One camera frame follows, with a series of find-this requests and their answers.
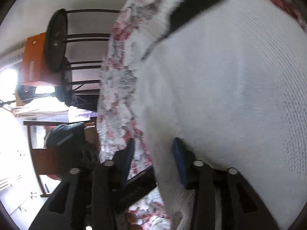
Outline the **orange box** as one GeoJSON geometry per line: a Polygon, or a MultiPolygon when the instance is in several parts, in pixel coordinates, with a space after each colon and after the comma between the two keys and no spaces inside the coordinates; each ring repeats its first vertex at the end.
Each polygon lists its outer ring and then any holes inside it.
{"type": "Polygon", "coordinates": [[[45,37],[44,32],[27,39],[21,62],[21,85],[32,87],[60,85],[60,75],[52,73],[45,61],[45,37]]]}

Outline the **white sock black striped cuff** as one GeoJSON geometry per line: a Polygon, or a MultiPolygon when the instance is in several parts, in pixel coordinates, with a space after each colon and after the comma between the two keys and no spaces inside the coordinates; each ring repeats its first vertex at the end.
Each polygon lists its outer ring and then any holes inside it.
{"type": "Polygon", "coordinates": [[[281,229],[306,203],[306,33],[270,0],[222,0],[157,44],[133,104],[170,215],[189,226],[193,194],[172,154],[182,138],[234,167],[281,229]]]}

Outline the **floral red white bedspread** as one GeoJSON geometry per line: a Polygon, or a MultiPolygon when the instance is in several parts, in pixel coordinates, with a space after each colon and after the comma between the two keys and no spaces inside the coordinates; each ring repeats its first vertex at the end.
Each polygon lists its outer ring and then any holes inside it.
{"type": "MultiPolygon", "coordinates": [[[[133,108],[137,67],[148,58],[157,44],[221,1],[127,0],[115,21],[108,51],[102,62],[98,125],[105,158],[121,149],[128,138],[132,137],[136,140],[133,172],[136,173],[149,165],[153,165],[154,168],[150,151],[145,144],[144,132],[138,124],[133,108]]],[[[270,1],[294,19],[306,33],[306,3],[303,0],[270,1]]],[[[192,192],[195,200],[195,191],[187,190],[185,187],[184,189],[192,192]]],[[[144,209],[159,207],[164,208],[170,219],[165,228],[181,229],[183,215],[181,213],[170,215],[167,212],[159,187],[158,192],[150,196],[149,202],[141,201],[135,204],[133,211],[140,213],[144,209]]],[[[187,229],[191,229],[192,212],[187,229]]],[[[306,203],[287,229],[306,229],[306,203]]]]}

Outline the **wooden chair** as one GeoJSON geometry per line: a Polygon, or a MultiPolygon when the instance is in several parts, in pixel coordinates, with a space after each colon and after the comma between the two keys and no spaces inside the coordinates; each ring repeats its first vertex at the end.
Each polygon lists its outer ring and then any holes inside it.
{"type": "Polygon", "coordinates": [[[71,125],[72,122],[45,122],[45,121],[24,121],[23,125],[26,126],[27,136],[28,136],[28,144],[31,155],[31,161],[34,168],[34,173],[39,184],[42,198],[48,198],[51,195],[41,180],[41,175],[55,175],[60,174],[64,169],[59,167],[59,161],[57,157],[57,151],[59,147],[52,148],[34,148],[33,141],[31,136],[31,127],[34,126],[51,126],[55,127],[58,125],[71,125]]]}

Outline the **dark clothing on chair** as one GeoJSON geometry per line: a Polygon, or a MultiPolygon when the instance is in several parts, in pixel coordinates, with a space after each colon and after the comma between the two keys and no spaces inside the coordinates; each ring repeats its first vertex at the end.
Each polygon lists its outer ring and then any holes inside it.
{"type": "Polygon", "coordinates": [[[55,180],[63,180],[71,168],[80,164],[100,163],[99,138],[96,127],[79,122],[53,127],[45,137],[45,147],[56,148],[59,173],[50,174],[55,180]]]}

